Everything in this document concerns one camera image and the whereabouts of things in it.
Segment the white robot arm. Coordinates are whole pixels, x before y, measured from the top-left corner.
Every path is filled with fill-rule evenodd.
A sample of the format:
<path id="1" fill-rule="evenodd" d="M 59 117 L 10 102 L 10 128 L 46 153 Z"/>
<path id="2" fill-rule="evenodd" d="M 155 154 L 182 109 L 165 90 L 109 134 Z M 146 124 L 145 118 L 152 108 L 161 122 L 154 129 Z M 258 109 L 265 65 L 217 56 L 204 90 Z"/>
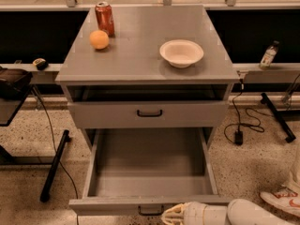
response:
<path id="1" fill-rule="evenodd" d="M 293 225 L 244 199 L 228 205 L 179 203 L 166 210 L 161 220 L 165 225 Z"/>

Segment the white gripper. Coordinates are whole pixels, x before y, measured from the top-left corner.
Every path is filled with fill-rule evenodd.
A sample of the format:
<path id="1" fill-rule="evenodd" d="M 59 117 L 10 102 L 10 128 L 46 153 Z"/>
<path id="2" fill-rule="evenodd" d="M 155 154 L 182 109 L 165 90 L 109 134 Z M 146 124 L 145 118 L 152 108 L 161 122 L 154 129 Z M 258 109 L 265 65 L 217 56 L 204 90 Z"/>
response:
<path id="1" fill-rule="evenodd" d="M 205 203 L 199 202 L 179 203 L 162 214 L 162 221 L 165 225 L 204 225 L 206 207 Z"/>

